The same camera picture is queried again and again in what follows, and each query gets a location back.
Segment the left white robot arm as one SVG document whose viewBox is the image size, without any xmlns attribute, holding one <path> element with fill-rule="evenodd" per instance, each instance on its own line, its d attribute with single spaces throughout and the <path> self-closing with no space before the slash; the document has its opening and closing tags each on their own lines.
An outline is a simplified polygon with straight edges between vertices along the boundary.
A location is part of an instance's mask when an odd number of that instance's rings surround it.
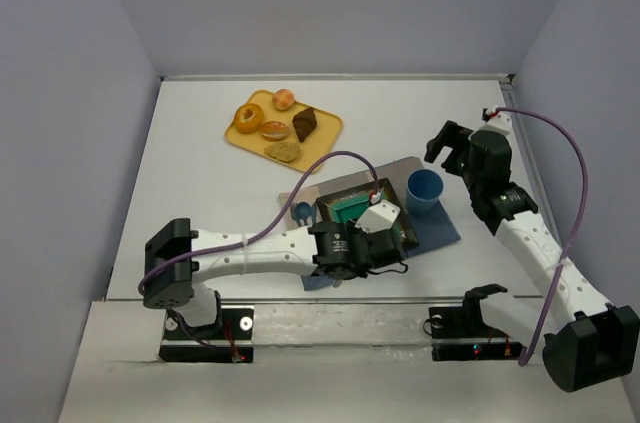
<svg viewBox="0 0 640 423">
<path fill-rule="evenodd" d="M 199 328 L 221 322 L 220 294 L 209 280 L 278 273 L 344 281 L 388 273 L 405 258 L 393 229 L 367 233 L 329 221 L 265 236 L 225 235 L 177 218 L 145 244 L 138 292 L 144 307 L 174 312 L 179 323 Z"/>
</svg>

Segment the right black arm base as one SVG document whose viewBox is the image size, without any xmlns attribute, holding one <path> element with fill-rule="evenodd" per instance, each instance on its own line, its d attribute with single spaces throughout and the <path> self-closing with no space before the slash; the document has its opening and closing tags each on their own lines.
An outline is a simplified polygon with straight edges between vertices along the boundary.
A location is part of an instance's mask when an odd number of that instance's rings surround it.
<svg viewBox="0 0 640 423">
<path fill-rule="evenodd" d="M 523 345 L 487 326 L 481 316 L 481 302 L 506 293 L 501 285 L 489 284 L 466 291 L 458 305 L 430 307 L 422 329 L 432 340 L 433 361 L 517 360 Z"/>
</svg>

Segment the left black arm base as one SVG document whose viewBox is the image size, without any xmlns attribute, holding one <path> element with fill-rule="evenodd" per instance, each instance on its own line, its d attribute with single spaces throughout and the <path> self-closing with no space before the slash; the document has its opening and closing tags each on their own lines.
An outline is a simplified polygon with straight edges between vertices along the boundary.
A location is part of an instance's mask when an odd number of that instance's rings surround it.
<svg viewBox="0 0 640 423">
<path fill-rule="evenodd" d="M 165 363 L 252 363 L 254 307 L 223 304 L 219 317 L 210 325 L 183 328 L 167 314 L 158 359 Z"/>
</svg>

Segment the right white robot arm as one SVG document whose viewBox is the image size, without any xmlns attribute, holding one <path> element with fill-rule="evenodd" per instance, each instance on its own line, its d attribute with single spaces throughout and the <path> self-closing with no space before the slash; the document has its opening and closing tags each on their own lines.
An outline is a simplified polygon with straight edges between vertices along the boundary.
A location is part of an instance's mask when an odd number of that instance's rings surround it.
<svg viewBox="0 0 640 423">
<path fill-rule="evenodd" d="M 535 312 L 506 290 L 479 297 L 472 321 L 522 344 L 520 366 L 542 360 L 557 387 L 571 393 L 628 375 L 639 340 L 639 317 L 592 286 L 547 228 L 530 195 L 511 180 L 509 123 L 479 130 L 453 121 L 426 145 L 432 163 L 443 148 L 443 169 L 464 181 L 475 215 L 521 265 L 544 295 Z"/>
</svg>

